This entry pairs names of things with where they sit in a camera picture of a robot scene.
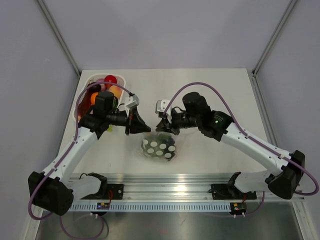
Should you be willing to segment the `dark grape bunch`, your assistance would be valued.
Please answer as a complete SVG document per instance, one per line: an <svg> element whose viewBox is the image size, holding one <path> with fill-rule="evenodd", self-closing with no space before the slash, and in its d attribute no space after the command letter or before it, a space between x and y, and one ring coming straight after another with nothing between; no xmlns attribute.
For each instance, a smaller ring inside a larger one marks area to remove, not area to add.
<svg viewBox="0 0 320 240"><path fill-rule="evenodd" d="M171 134L160 133L157 135L158 142L167 146L173 146L176 142Z"/></svg>

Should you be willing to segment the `clear zip top bag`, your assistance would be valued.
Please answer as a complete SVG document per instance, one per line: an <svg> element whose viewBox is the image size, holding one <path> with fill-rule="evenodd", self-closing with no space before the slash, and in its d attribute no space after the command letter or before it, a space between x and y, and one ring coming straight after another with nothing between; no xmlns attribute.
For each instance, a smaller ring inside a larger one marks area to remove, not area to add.
<svg viewBox="0 0 320 240"><path fill-rule="evenodd" d="M181 132L179 135L174 135L156 131L144 133L136 153L150 162L169 163L183 151L187 137L192 134L192 132Z"/></svg>

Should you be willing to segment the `green netted melon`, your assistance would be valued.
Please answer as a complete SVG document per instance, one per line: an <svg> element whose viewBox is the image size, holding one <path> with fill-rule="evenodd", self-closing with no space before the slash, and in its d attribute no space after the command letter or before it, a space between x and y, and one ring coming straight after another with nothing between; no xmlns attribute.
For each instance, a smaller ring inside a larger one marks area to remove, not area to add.
<svg viewBox="0 0 320 240"><path fill-rule="evenodd" d="M176 143L167 146L160 144L158 138L144 138L140 145L140 151L146 158L170 162L176 156Z"/></svg>

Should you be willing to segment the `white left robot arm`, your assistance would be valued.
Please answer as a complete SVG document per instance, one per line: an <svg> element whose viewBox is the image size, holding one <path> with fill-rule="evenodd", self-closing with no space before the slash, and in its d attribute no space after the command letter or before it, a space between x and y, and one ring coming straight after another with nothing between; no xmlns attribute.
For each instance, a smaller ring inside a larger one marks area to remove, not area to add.
<svg viewBox="0 0 320 240"><path fill-rule="evenodd" d="M33 218L32 206L62 216L73 201L93 197L112 197L108 179L98 173L89 173L75 183L69 179L86 152L97 142L110 126L125 128L125 134L149 133L138 113L139 98L130 93L125 99L124 110L117 108L118 99L111 92L100 92L75 127L75 135L65 149L42 171L32 172L28 177L30 200L28 213Z"/></svg>

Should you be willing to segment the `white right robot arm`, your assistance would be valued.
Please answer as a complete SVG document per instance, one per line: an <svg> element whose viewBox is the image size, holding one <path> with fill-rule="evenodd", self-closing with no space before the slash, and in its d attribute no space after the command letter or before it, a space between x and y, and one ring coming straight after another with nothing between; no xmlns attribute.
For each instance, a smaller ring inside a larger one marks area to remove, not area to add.
<svg viewBox="0 0 320 240"><path fill-rule="evenodd" d="M198 128L204 136L238 149L266 169L235 172L227 183L214 185L214 199L254 200L257 191L270 191L285 200L293 197L303 176L305 155L302 152L290 153L240 130L230 115L212 110L197 92L186 94L182 102L185 109L177 112L167 99L157 101L155 112L161 119L157 132L178 135L181 129Z"/></svg>

